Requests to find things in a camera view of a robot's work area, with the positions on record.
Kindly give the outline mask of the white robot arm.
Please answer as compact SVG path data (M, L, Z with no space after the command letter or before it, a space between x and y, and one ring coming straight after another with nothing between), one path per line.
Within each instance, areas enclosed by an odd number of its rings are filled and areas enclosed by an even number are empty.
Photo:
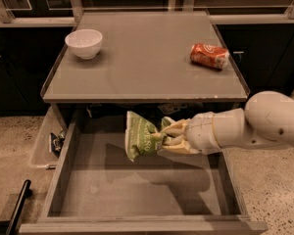
M163 133L159 147L179 154L294 148L294 100L279 92L259 92L244 108L172 121Z

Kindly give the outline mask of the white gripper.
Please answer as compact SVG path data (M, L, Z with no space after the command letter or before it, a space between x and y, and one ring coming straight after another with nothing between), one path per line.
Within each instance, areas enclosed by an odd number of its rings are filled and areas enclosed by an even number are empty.
M213 112L207 112L197 114L191 120L181 119L178 121L169 121L166 118L161 130L152 133L151 136L161 139L167 138L161 149L175 154L210 155L219 153L221 146L214 133L214 115Z

